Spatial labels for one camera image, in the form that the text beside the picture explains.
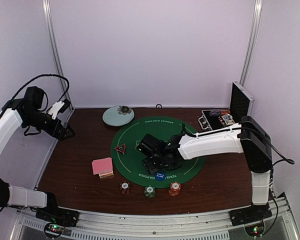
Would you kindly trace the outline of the blue small blind button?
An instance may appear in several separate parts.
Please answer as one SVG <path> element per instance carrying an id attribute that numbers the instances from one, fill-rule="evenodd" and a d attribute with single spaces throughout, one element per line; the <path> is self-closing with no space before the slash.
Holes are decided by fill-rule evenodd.
<path id="1" fill-rule="evenodd" d="M 154 178 L 157 181 L 164 181 L 166 179 L 166 173 L 165 172 L 156 172 L 154 175 Z"/>

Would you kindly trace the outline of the red poker chip stack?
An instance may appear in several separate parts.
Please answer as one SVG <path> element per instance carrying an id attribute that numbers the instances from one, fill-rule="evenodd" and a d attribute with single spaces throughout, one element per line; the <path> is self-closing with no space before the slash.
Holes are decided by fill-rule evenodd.
<path id="1" fill-rule="evenodd" d="M 170 188 L 168 190 L 168 193 L 172 197 L 176 197 L 180 194 L 181 191 L 181 184 L 179 182 L 172 182 L 170 184 Z"/>

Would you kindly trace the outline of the black triangular dealer button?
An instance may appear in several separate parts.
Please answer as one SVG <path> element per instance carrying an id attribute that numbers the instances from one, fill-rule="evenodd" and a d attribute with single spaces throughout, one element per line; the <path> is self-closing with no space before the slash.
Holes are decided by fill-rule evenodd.
<path id="1" fill-rule="evenodd" d="M 118 145 L 114 148 L 114 150 L 118 153 L 121 153 L 121 154 L 125 154 L 126 153 L 126 144 L 121 144 L 121 145 Z"/>

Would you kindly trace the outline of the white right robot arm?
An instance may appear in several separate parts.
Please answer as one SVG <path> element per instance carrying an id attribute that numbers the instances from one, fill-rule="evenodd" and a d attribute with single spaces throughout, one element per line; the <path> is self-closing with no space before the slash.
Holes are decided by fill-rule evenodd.
<path id="1" fill-rule="evenodd" d="M 168 141 L 147 133 L 137 145 L 145 155 L 143 166 L 150 174 L 174 170 L 182 161 L 204 156 L 237 153 L 244 154 L 251 172 L 252 206 L 246 210 L 249 220 L 258 220 L 268 203 L 270 178 L 273 170 L 271 138 L 251 117 L 244 116 L 239 123 L 207 131 L 192 133 L 184 124 L 180 133 Z"/>

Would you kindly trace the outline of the green poker chip stack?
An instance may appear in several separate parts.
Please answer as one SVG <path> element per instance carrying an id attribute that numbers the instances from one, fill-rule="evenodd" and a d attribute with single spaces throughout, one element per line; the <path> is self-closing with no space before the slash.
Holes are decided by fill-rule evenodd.
<path id="1" fill-rule="evenodd" d="M 152 185 L 148 185 L 144 188 L 144 195 L 147 198 L 154 198 L 156 195 L 156 188 Z"/>

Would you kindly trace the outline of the round green poker mat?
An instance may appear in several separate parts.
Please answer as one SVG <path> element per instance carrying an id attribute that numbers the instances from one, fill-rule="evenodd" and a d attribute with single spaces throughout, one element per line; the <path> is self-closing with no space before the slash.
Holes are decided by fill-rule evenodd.
<path id="1" fill-rule="evenodd" d="M 111 143 L 111 158 L 120 174 L 132 183 L 156 189 L 172 182 L 184 184 L 203 168 L 205 158 L 184 160 L 176 135 L 194 134 L 190 124 L 167 116 L 143 117 L 121 128 Z"/>

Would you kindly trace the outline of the brown poker chip stack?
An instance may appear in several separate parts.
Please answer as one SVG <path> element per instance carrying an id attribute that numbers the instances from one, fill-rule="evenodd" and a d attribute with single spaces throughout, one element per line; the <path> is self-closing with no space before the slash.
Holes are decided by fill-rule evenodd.
<path id="1" fill-rule="evenodd" d="M 122 182 L 120 184 L 120 192 L 122 194 L 129 194 L 129 192 L 130 192 L 130 183 L 126 182 L 126 181 Z"/>

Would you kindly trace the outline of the red-backed playing card deck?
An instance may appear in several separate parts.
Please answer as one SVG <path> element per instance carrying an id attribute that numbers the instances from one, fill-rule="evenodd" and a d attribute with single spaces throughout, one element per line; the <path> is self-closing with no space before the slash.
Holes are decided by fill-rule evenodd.
<path id="1" fill-rule="evenodd" d="M 91 162 L 93 175 L 107 174 L 113 172 L 113 162 L 111 157 L 95 159 Z"/>

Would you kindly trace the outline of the playing card box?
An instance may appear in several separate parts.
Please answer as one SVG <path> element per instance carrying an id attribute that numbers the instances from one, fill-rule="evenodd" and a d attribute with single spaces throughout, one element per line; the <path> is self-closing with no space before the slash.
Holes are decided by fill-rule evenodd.
<path id="1" fill-rule="evenodd" d="M 113 171 L 109 171 L 109 172 L 99 173 L 98 174 L 98 176 L 99 176 L 100 179 L 109 178 L 109 177 L 112 177 L 113 175 L 114 175 Z"/>

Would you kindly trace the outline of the light blue flower plate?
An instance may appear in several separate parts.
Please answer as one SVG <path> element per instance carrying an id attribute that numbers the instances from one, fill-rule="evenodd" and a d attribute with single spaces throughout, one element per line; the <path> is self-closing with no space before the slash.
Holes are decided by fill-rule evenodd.
<path id="1" fill-rule="evenodd" d="M 102 116 L 102 120 L 109 126 L 120 127 L 130 123 L 135 117 L 134 111 L 125 105 L 108 108 Z"/>

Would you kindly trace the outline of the aluminium frame post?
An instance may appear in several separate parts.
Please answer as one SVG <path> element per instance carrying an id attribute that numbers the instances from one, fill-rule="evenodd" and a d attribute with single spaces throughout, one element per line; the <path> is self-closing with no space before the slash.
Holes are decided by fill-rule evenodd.
<path id="1" fill-rule="evenodd" d="M 44 15 L 45 23 L 46 23 L 46 27 L 47 27 L 47 32 L 48 32 L 48 36 L 49 36 L 49 42 L 50 42 L 54 67 L 55 67 L 56 73 L 63 77 L 64 73 L 63 73 L 63 68 L 62 68 L 61 59 L 60 59 L 58 46 L 57 46 L 57 40 L 56 40 L 55 29 L 54 29 L 54 24 L 53 24 L 50 0 L 42 0 L 42 7 L 43 7 L 43 15 Z"/>
<path id="2" fill-rule="evenodd" d="M 254 8 L 252 14 L 252 21 L 250 26 L 250 34 L 249 40 L 246 50 L 245 59 L 243 62 L 243 68 L 240 76 L 239 83 L 244 87 L 247 81 L 247 77 L 249 74 L 249 70 L 252 63 L 253 53 L 256 46 L 258 33 L 260 29 L 261 17 L 262 17 L 262 7 L 263 7 L 263 0 L 255 0 L 254 1 Z"/>

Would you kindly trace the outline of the aluminium front rail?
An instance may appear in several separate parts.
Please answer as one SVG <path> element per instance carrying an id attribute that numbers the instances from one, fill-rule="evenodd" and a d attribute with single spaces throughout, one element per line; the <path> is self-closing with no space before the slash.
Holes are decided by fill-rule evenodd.
<path id="1" fill-rule="evenodd" d="M 263 240 L 299 240 L 285 196 L 269 201 L 272 216 Z M 252 224 L 233 225 L 229 210 L 173 215 L 123 215 L 80 211 L 75 227 L 63 228 L 59 240 L 253 240 Z"/>

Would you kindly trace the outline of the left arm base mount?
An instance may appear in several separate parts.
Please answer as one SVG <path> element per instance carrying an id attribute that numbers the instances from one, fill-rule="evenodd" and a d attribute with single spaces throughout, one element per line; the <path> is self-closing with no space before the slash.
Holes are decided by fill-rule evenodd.
<path id="1" fill-rule="evenodd" d="M 59 207 L 56 196 L 52 192 L 46 192 L 46 195 L 47 205 L 44 208 L 36 208 L 35 217 L 62 227 L 76 227 L 80 213 Z"/>

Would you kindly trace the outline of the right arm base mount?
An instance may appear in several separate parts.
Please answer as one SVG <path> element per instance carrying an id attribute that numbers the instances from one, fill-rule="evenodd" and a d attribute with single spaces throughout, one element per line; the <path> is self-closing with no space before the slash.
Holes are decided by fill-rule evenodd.
<path id="1" fill-rule="evenodd" d="M 254 205 L 231 210 L 229 217 L 232 226 L 246 225 L 249 223 L 261 221 L 272 216 L 270 205 Z"/>

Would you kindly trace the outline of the right aluminium frame post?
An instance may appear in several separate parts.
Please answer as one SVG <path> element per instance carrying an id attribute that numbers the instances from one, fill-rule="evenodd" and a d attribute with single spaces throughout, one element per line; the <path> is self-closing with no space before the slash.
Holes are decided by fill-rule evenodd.
<path id="1" fill-rule="evenodd" d="M 249 70 L 252 63 L 253 53 L 256 46 L 258 33 L 260 29 L 261 17 L 262 17 L 262 7 L 263 7 L 263 0 L 255 0 L 254 1 L 254 8 L 252 14 L 252 21 L 250 26 L 250 34 L 249 40 L 246 50 L 245 59 L 243 62 L 243 68 L 240 76 L 239 83 L 244 87 L 247 81 L 247 77 L 249 74 Z"/>

